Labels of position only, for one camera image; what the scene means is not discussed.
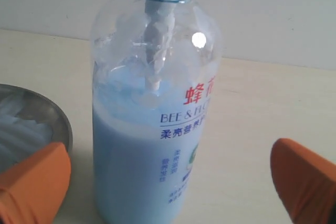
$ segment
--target clear plastic bottle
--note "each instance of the clear plastic bottle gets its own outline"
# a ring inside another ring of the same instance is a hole
[[[91,31],[95,198],[113,224],[182,208],[221,33],[192,0],[114,0]]]

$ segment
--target white wall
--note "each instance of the white wall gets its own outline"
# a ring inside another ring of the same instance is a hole
[[[106,1],[0,0],[0,28],[87,39]],[[336,69],[336,0],[199,2],[223,30],[226,57]]]

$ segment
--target stainless steel bowl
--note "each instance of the stainless steel bowl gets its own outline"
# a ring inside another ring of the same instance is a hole
[[[0,102],[10,93],[23,92],[25,106],[17,114],[24,120],[47,123],[52,128],[51,142],[63,142],[68,153],[72,150],[72,130],[68,118],[54,102],[34,91],[0,84]]]

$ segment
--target table surface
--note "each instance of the table surface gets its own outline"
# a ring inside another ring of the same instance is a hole
[[[72,125],[72,178],[54,224],[103,223],[92,193],[90,78],[88,41],[0,30],[0,82],[45,95]],[[223,59],[174,224],[290,223],[271,180],[272,144],[290,137],[335,162],[335,124],[336,71]]]

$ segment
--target blue liquid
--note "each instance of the blue liquid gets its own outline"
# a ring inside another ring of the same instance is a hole
[[[96,205],[111,224],[170,224],[182,208],[204,123],[175,137],[172,132],[161,138],[161,133],[194,126],[206,111],[178,125],[162,123],[163,112],[192,107],[183,106],[183,99],[170,99],[155,109],[144,108],[134,102],[135,90],[128,85],[121,90],[113,85],[94,88]]]

